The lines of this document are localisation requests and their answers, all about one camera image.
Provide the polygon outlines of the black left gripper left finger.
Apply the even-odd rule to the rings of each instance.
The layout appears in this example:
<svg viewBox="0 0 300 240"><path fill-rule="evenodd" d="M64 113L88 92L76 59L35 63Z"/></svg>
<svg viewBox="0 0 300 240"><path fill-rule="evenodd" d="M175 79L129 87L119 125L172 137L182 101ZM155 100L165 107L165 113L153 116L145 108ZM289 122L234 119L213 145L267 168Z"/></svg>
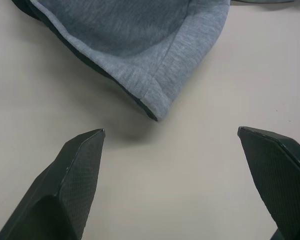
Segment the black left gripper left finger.
<svg viewBox="0 0 300 240"><path fill-rule="evenodd" d="M33 181L0 240L80 240L96 193L105 131L67 141Z"/></svg>

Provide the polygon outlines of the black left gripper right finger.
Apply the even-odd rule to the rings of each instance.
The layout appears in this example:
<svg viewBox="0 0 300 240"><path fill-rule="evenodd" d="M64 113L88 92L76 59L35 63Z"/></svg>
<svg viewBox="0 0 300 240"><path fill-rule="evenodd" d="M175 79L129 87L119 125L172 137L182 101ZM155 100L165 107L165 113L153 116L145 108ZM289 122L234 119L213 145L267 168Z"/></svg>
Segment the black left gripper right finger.
<svg viewBox="0 0 300 240"><path fill-rule="evenodd" d="M262 129L237 132L254 185L277 229L273 240L300 240L300 144Z"/></svg>

